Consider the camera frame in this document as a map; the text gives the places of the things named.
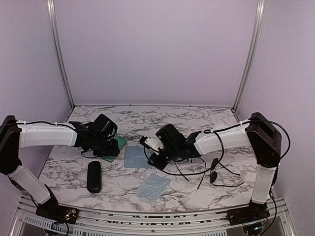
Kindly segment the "light blue cleaning cloth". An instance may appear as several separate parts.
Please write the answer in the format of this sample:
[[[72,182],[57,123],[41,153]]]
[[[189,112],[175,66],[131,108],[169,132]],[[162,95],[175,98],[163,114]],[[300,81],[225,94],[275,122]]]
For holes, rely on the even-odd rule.
[[[142,146],[127,146],[124,152],[124,167],[125,168],[143,168],[151,169],[147,158],[144,154]]]

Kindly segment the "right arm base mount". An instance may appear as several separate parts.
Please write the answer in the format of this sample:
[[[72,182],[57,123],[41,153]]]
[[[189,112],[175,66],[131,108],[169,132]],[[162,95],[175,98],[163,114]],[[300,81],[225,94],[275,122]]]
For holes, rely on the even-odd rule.
[[[226,219],[231,226],[266,219],[270,216],[267,200],[268,196],[262,199],[252,196],[247,206],[228,210]]]

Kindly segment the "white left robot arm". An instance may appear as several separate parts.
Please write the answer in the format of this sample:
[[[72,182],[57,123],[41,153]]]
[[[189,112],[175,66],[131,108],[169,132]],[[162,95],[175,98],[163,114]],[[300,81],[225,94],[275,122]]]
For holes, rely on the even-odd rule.
[[[23,121],[7,115],[0,125],[0,172],[26,191],[52,219],[62,215],[45,186],[22,162],[20,150],[32,147],[75,147],[91,150],[93,157],[119,154],[116,135],[118,126],[101,114],[94,121],[52,123],[44,120]]]

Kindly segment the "grey marbled glasses case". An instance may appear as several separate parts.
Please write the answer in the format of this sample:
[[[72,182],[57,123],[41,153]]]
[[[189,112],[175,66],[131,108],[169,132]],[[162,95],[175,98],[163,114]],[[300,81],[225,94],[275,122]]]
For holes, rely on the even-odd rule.
[[[125,137],[116,135],[116,137],[113,139],[113,142],[115,145],[111,151],[112,155],[107,155],[107,156],[101,157],[102,160],[110,162],[110,163],[113,162],[118,157],[120,151],[122,150],[122,148],[126,144],[127,139]]]

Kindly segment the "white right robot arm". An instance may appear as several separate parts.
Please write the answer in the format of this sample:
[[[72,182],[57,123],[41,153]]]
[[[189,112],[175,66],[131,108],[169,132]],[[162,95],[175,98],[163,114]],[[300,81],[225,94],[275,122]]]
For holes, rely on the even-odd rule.
[[[174,125],[167,124],[156,133],[156,139],[142,137],[141,145],[154,153],[148,162],[159,170],[175,160],[201,157],[214,151],[250,147],[258,164],[251,204],[244,209],[248,220],[262,212],[281,160],[282,136],[261,113],[248,120],[219,129],[191,133],[184,137]]]

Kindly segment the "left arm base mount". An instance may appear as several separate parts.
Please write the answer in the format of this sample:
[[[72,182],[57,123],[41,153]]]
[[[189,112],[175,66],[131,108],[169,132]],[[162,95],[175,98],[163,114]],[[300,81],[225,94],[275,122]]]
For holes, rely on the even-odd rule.
[[[37,205],[36,215],[57,220],[60,223],[66,222],[68,224],[75,224],[77,221],[78,209],[61,206],[57,198],[51,194],[48,201]]]

